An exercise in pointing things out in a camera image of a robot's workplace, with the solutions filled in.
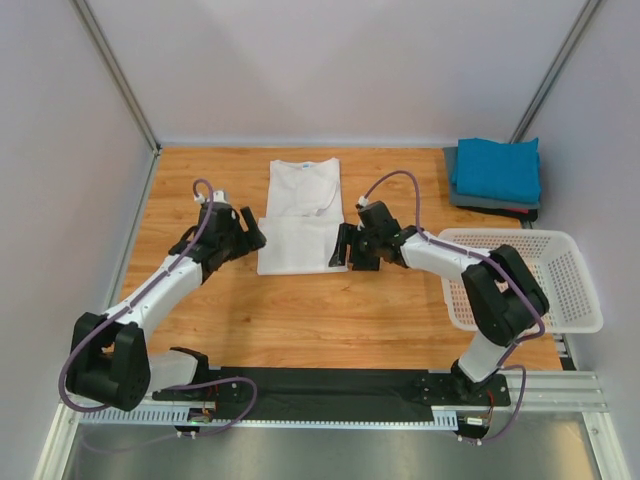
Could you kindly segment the white t-shirt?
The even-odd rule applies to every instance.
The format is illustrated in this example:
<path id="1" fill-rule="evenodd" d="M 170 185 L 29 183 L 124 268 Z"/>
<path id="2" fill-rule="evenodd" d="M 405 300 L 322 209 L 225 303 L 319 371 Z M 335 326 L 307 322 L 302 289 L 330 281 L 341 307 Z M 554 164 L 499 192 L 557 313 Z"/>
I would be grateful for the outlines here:
<path id="1" fill-rule="evenodd" d="M 331 267 L 344 222 L 340 161 L 270 162 L 266 215 L 258 226 L 266 246 L 258 251 L 257 273 L 305 275 L 342 273 Z"/>

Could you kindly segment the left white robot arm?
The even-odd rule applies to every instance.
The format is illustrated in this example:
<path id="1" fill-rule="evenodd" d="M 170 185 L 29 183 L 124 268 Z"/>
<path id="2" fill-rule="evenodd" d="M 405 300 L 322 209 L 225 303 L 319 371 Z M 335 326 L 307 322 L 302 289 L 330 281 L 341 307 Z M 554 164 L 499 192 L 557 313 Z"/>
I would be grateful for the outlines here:
<path id="1" fill-rule="evenodd" d="M 207 356 L 184 347 L 152 355 L 147 343 L 171 311 L 223 264 L 265 244 L 250 208 L 206 202 L 197 224 L 169 249 L 149 279 L 106 312 L 86 312 L 76 321 L 59 379 L 61 395 L 93 400 L 96 410 L 122 411 L 162 390 L 177 390 L 188 401 L 203 399 L 211 380 Z"/>

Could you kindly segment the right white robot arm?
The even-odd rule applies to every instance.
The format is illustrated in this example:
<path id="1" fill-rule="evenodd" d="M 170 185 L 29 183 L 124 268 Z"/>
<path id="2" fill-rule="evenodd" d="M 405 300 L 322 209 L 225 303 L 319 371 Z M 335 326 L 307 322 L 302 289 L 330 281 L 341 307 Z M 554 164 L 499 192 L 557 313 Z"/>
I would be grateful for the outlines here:
<path id="1" fill-rule="evenodd" d="M 470 404 L 516 346 L 545 331 L 549 300 L 521 255 L 510 245 L 473 249 L 445 241 L 417 225 L 401 227 L 386 204 L 357 207 L 359 223 L 338 228 L 331 267 L 377 271 L 385 261 L 435 274 L 464 288 L 477 333 L 454 362 L 450 390 Z"/>

